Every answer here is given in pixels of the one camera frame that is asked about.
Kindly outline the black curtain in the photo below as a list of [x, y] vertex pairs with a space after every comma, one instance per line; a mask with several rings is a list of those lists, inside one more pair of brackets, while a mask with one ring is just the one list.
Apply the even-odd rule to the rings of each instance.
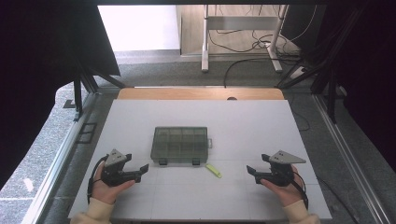
[[364, 7], [332, 73], [345, 108], [396, 172], [396, 0], [358, 1]]
[[0, 0], [0, 189], [82, 76], [120, 70], [94, 0]]

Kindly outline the grey clear compartment box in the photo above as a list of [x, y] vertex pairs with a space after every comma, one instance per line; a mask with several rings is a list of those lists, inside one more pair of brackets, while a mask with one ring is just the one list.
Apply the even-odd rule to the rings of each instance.
[[201, 165], [208, 159], [206, 127], [156, 127], [150, 157], [160, 165]]

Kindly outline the person's right hand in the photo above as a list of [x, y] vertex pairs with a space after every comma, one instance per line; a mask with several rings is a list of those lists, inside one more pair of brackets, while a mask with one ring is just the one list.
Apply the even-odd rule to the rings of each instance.
[[261, 183], [278, 197], [284, 207], [297, 203], [303, 198], [301, 192], [292, 184], [279, 187], [266, 179], [262, 179]]

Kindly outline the white power strip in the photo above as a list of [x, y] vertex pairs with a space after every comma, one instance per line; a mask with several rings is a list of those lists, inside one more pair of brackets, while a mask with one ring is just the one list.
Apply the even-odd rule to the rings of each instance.
[[303, 66], [300, 66], [299, 68], [297, 68], [291, 75], [290, 78], [291, 79], [295, 79], [299, 76], [301, 76], [304, 72], [306, 72], [307, 69]]

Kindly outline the white desk frame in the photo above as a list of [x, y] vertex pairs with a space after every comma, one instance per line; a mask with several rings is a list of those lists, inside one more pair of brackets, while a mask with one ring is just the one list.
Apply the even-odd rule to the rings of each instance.
[[265, 44], [270, 60], [276, 72], [283, 71], [276, 55], [276, 42], [285, 19], [288, 5], [281, 5], [279, 15], [274, 17], [262, 16], [210, 16], [209, 5], [204, 5], [202, 71], [208, 71], [208, 38], [210, 30], [264, 30], [272, 31], [273, 37], [269, 44]]

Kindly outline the aluminium floor rail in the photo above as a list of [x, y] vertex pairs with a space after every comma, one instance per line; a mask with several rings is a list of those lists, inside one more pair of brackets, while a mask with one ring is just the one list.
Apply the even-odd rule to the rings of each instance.
[[48, 204], [49, 198], [58, 181], [59, 174], [62, 172], [67, 158], [77, 141], [80, 129], [85, 123], [85, 120], [92, 112], [92, 107], [96, 98], [96, 93], [87, 93], [82, 99], [82, 114], [73, 110], [73, 117], [69, 120], [69, 125], [64, 132], [62, 143], [57, 147], [56, 153], [53, 156], [50, 166], [45, 173], [42, 182], [36, 190], [33, 198], [21, 224], [36, 224], [42, 217], [43, 211]]
[[312, 96], [320, 115], [322, 116], [331, 136], [336, 144], [345, 164], [357, 185], [363, 200], [365, 201], [376, 224], [394, 224], [385, 206], [380, 202], [375, 189], [365, 176], [357, 159], [354, 157], [345, 137], [342, 135], [338, 125], [327, 115], [327, 106], [323, 99], [317, 95]]

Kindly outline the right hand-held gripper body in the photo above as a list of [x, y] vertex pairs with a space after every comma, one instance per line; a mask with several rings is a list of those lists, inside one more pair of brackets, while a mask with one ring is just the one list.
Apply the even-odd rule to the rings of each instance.
[[270, 173], [266, 173], [263, 178], [279, 187], [286, 187], [294, 179], [291, 166], [294, 163], [306, 163], [306, 160], [279, 150], [270, 156], [270, 162], [268, 163], [270, 164]]

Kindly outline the small yellow-green lure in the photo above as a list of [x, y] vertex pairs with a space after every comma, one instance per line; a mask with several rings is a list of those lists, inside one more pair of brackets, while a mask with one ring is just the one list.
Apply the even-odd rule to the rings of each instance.
[[220, 172], [216, 167], [214, 167], [213, 165], [211, 165], [211, 164], [206, 164], [206, 165], [205, 165], [205, 168], [208, 169], [208, 170], [209, 170], [213, 175], [215, 175], [217, 178], [222, 178], [221, 172]]

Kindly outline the black metal stand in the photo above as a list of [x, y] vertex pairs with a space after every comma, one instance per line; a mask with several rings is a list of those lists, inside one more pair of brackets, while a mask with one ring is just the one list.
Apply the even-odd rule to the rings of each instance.
[[333, 28], [329, 36], [318, 46], [321, 54], [313, 67], [303, 72], [300, 76], [285, 82], [281, 80], [276, 87], [285, 90], [300, 83], [301, 81], [316, 75], [310, 90], [313, 94], [321, 94], [324, 89], [328, 90], [327, 115], [333, 123], [336, 122], [334, 104], [336, 98], [336, 74], [335, 66], [340, 56], [341, 48], [345, 45], [350, 32], [361, 16], [362, 7], [353, 6], [343, 19]]
[[99, 76], [100, 78], [120, 89], [123, 89], [125, 87], [125, 85], [121, 81], [115, 79], [111, 75], [99, 73], [94, 69], [89, 68], [87, 65], [82, 64], [80, 61], [77, 61], [77, 65], [78, 72], [73, 80], [74, 103], [72, 104], [76, 111], [75, 120], [79, 120], [84, 113], [81, 87], [84, 87], [88, 91], [88, 93], [97, 93], [99, 90], [98, 84], [94, 79], [94, 76]]

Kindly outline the person's left hand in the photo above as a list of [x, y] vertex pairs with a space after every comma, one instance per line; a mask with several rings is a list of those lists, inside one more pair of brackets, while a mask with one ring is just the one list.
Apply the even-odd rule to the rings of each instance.
[[109, 187], [102, 181], [102, 170], [104, 168], [104, 162], [102, 161], [94, 175], [93, 178], [93, 185], [92, 185], [92, 197], [98, 201], [107, 204], [114, 204], [117, 200], [118, 196], [133, 186], [135, 184], [134, 180], [127, 181], [119, 186], [116, 187]]

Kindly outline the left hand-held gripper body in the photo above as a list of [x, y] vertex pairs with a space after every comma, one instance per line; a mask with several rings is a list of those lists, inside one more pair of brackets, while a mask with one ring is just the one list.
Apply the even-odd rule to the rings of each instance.
[[110, 187], [119, 186], [127, 181], [135, 179], [135, 172], [124, 172], [125, 155], [113, 149], [105, 160], [105, 166], [102, 170], [102, 181]]

